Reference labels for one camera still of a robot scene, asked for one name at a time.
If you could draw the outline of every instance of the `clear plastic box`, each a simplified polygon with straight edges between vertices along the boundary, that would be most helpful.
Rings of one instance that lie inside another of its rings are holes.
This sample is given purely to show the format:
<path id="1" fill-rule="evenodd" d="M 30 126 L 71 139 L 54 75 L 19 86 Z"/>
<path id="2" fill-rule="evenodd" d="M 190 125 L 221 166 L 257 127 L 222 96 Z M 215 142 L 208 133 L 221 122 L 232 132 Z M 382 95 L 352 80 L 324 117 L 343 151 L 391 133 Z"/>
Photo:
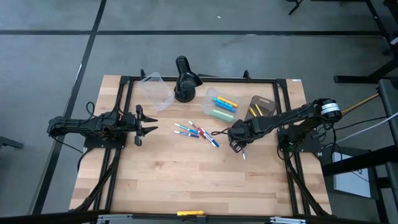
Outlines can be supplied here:
<path id="1" fill-rule="evenodd" d="M 238 107 L 236 108 L 235 112 L 228 111 L 224 108 L 221 108 L 219 106 L 216 106 L 215 101 L 213 98 L 217 98 L 218 96 L 232 101 L 236 104 L 238 104 Z M 229 95 L 226 95 L 224 93 L 221 93 L 217 91 L 215 88 L 210 87 L 205 95 L 205 99 L 203 100 L 201 104 L 201 109 L 205 114 L 214 116 L 216 118 L 222 119 L 223 121 L 226 122 L 235 122 L 236 120 L 239 119 L 239 115 L 242 113 L 242 104 L 241 100 L 237 97 L 232 97 Z"/>
<path id="2" fill-rule="evenodd" d="M 174 103 L 174 91 L 166 85 L 157 72 L 139 81 L 138 87 L 144 92 L 156 111 L 162 111 Z"/>

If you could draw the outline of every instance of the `gray floor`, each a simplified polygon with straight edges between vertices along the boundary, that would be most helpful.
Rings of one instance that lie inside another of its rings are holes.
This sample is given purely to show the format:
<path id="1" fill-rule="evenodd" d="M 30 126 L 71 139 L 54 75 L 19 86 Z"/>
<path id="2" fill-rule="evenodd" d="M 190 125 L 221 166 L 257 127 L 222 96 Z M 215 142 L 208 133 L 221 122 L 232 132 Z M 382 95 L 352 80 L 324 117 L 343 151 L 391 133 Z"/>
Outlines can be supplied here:
<path id="1" fill-rule="evenodd" d="M 395 24 L 381 1 L 374 2 L 383 22 Z M 2 0 L 0 29 L 92 28 L 100 0 Z M 293 16 L 282 0 L 108 0 L 100 30 L 376 30 L 364 3 L 304 1 Z M 0 151 L 0 216 L 24 215 L 37 188 L 52 141 L 45 130 L 61 115 L 80 66 L 88 36 L 0 35 L 0 135 L 25 142 L 24 150 Z M 147 73 L 176 75 L 174 60 L 185 55 L 192 70 L 221 77 L 302 79 L 308 101 L 329 97 L 346 108 L 375 93 L 376 85 L 335 84 L 334 75 L 368 75 L 391 59 L 382 39 L 369 37 L 275 36 L 97 36 L 73 117 L 85 118 L 85 104 L 95 101 L 103 75 Z M 384 116 L 380 99 L 345 117 L 338 126 Z M 338 133 L 347 136 L 371 123 Z M 83 139 L 65 142 L 81 147 Z M 341 144 L 378 149 L 392 144 L 380 126 Z M 44 212 L 66 211 L 76 179 L 79 154 L 64 147 Z M 379 174 L 385 174 L 381 167 Z M 389 218 L 398 223 L 391 191 L 384 190 Z M 374 201 L 330 194 L 339 217 L 378 221 Z"/>

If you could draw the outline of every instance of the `black lamp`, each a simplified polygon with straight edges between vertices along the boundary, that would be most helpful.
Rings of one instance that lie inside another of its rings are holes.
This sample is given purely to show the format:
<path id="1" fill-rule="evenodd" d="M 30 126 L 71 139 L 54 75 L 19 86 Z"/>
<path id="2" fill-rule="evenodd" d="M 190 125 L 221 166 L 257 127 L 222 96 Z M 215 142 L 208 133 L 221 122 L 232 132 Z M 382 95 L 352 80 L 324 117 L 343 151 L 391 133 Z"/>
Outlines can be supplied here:
<path id="1" fill-rule="evenodd" d="M 195 87 L 200 86 L 203 82 L 200 77 L 191 71 L 186 57 L 179 56 L 175 60 L 178 73 L 177 83 L 174 87 L 174 97 L 182 103 L 189 102 L 195 97 Z"/>

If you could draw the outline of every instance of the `wooden tabletop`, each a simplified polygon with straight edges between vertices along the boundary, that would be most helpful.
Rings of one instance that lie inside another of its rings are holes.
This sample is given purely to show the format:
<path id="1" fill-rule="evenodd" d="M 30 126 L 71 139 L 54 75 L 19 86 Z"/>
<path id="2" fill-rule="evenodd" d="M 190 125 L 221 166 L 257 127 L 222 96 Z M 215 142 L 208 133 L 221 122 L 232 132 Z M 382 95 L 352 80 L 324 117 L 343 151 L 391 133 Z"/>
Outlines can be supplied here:
<path id="1" fill-rule="evenodd" d="M 119 80 L 120 76 L 104 76 L 95 114 L 112 110 Z M 166 83 L 171 89 L 175 86 Z M 287 86 L 291 107 L 305 104 L 301 81 L 287 80 Z M 292 215 L 285 164 L 276 154 L 276 130 L 247 146 L 246 160 L 229 147 L 226 135 L 214 137 L 220 145 L 215 148 L 202 138 L 173 133 L 182 131 L 174 123 L 189 126 L 188 120 L 209 133 L 232 125 L 201 111 L 209 87 L 238 96 L 247 104 L 254 95 L 274 100 L 271 84 L 206 82 L 197 87 L 197 95 L 191 102 L 176 100 L 157 113 L 134 83 L 130 111 L 142 105 L 145 115 L 159 120 L 143 126 L 159 128 L 142 138 L 141 147 L 134 145 L 135 133 L 128 135 L 121 153 L 112 212 L 176 214 L 179 210 L 204 210 L 209 215 Z M 279 93 L 284 110 L 281 89 Z M 70 208 L 79 206 L 93 190 L 103 156 L 104 149 L 94 149 L 82 160 Z M 331 212 L 319 161 L 311 153 L 300 156 L 309 191 L 324 210 Z M 107 185 L 104 189 L 100 208 L 104 208 Z M 298 208 L 303 213 L 299 192 L 296 186 Z"/>

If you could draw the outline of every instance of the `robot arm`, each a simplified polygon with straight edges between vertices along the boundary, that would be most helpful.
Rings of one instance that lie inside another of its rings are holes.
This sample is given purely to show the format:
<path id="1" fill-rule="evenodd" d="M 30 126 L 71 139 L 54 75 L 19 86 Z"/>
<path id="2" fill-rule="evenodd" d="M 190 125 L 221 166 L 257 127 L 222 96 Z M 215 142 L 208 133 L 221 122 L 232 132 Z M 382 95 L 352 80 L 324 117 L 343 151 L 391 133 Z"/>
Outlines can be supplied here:
<path id="1" fill-rule="evenodd" d="M 127 113 L 124 116 L 117 111 L 103 113 L 89 119 L 66 119 L 56 117 L 49 121 L 48 134 L 55 138 L 68 133 L 78 133 L 86 138 L 99 138 L 104 142 L 112 142 L 128 132 L 136 132 L 134 143 L 140 146 L 141 136 L 155 130 L 157 127 L 143 128 L 141 122 L 156 122 L 156 119 L 146 117 L 141 105 L 136 106 L 136 116 Z"/>
<path id="2" fill-rule="evenodd" d="M 255 117 L 247 121 L 238 120 L 228 129 L 229 146 L 239 152 L 254 140 L 264 137 L 275 128 L 280 128 L 279 142 L 295 144 L 317 126 L 333 125 L 341 119 L 341 111 L 336 101 L 319 99 L 300 108 L 271 117 Z"/>

